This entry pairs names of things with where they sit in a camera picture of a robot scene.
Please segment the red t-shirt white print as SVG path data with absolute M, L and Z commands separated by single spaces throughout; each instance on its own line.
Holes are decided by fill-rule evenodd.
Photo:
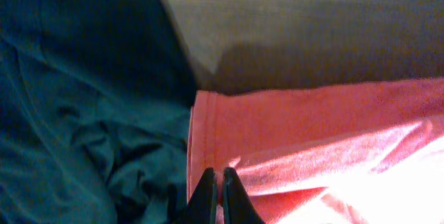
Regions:
M 237 171 L 267 223 L 442 223 L 443 80 L 201 91 L 187 190 Z

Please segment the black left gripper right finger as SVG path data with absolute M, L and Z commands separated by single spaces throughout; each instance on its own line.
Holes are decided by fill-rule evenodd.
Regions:
M 226 167 L 223 174 L 223 218 L 225 224 L 265 224 L 231 167 Z

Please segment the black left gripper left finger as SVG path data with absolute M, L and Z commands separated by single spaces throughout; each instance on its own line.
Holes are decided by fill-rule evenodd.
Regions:
M 187 206 L 173 224 L 215 224 L 218 189 L 213 168 L 204 170 Z

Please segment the black crumpled garment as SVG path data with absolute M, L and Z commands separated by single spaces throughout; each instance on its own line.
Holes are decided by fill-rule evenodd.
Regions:
M 195 95 L 160 0 L 1 0 L 1 222 L 170 223 Z

